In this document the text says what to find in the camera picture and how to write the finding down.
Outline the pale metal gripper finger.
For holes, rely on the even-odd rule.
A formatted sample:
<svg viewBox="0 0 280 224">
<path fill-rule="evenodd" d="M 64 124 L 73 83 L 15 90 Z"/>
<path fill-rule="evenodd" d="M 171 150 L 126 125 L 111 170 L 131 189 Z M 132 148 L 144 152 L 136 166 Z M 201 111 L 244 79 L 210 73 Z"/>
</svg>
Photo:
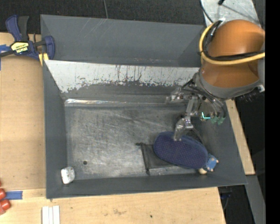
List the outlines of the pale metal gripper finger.
<svg viewBox="0 0 280 224">
<path fill-rule="evenodd" d="M 174 135 L 173 135 L 174 141 L 181 140 L 184 130 L 185 130 L 185 118 L 181 118 L 177 121 L 177 123 L 175 125 L 175 131 L 174 131 Z"/>
<path fill-rule="evenodd" d="M 187 131 L 190 131 L 194 128 L 193 124 L 192 124 L 192 117 L 191 116 L 186 116 L 184 118 L 184 128 Z"/>
</svg>

